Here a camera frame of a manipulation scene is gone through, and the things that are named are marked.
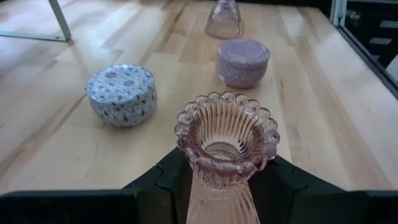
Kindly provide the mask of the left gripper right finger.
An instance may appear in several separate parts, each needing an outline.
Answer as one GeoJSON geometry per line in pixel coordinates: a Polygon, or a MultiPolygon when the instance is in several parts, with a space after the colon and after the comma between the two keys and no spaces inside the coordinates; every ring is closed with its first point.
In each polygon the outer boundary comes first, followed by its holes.
{"type": "Polygon", "coordinates": [[[248,181],[261,224],[365,224],[363,192],[346,191],[280,156],[248,181]]]}

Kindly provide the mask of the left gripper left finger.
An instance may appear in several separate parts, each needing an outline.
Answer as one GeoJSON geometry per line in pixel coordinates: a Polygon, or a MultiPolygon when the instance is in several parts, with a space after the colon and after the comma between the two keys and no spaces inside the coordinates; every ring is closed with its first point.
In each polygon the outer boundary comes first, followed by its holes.
{"type": "Polygon", "coordinates": [[[178,148],[124,186],[137,192],[140,224],[186,224],[191,187],[192,169],[178,148]]]}

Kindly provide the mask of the pink ribbed glass vase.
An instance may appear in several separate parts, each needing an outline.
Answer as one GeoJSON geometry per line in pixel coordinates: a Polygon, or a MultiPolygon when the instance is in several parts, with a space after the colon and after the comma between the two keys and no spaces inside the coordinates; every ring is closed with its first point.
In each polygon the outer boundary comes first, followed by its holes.
{"type": "Polygon", "coordinates": [[[205,33],[217,39],[238,39],[244,34],[244,23],[236,0],[218,0],[212,7],[205,33]]]}
{"type": "Polygon", "coordinates": [[[199,95],[177,116],[177,147],[192,168],[187,224],[260,224],[248,180],[277,155],[277,121],[255,99],[199,95]]]}

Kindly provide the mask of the white purple-leaf candle tin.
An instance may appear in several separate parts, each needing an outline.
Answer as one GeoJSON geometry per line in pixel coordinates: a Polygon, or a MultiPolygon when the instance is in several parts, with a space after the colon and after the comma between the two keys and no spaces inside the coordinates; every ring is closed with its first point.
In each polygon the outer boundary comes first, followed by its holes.
{"type": "Polygon", "coordinates": [[[157,105],[153,73],[139,65],[114,65],[95,73],[85,85],[96,115],[115,127],[147,121],[157,105]]]}

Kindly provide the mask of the pink patterned candle tin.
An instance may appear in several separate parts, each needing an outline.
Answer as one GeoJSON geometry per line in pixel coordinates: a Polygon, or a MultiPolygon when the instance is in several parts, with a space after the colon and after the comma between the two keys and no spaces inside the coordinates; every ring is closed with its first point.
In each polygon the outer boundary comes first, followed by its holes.
{"type": "Polygon", "coordinates": [[[228,86],[252,88],[264,77],[270,56],[269,49],[256,40],[228,40],[218,46],[216,71],[228,86]]]}

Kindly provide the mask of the green metal shelf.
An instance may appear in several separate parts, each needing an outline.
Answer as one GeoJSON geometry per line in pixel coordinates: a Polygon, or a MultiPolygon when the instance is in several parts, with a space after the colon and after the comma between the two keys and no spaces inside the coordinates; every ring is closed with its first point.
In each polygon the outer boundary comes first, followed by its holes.
{"type": "Polygon", "coordinates": [[[68,42],[72,34],[70,32],[68,23],[64,17],[62,9],[58,3],[58,0],[48,0],[52,12],[59,24],[59,27],[62,31],[60,35],[47,35],[47,34],[33,34],[33,33],[21,33],[14,31],[4,31],[0,30],[0,36],[2,37],[16,37],[23,39],[35,39],[35,40],[49,40],[49,41],[57,41],[57,42],[68,42]]]}

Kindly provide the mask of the black table edge rail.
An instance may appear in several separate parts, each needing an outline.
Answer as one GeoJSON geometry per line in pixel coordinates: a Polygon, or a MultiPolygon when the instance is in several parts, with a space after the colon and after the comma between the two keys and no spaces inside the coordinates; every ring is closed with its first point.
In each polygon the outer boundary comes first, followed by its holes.
{"type": "Polygon", "coordinates": [[[395,81],[391,74],[378,62],[363,44],[345,27],[338,26],[337,31],[347,41],[351,48],[360,56],[363,62],[380,79],[383,85],[398,100],[398,81],[395,81]]]}

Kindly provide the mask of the aluminium frame post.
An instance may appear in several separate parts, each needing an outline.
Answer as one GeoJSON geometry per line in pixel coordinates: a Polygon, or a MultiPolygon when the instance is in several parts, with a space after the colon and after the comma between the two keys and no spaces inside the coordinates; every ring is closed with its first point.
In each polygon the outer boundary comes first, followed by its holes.
{"type": "Polygon", "coordinates": [[[335,27],[345,26],[347,0],[331,0],[330,22],[335,27]]]}

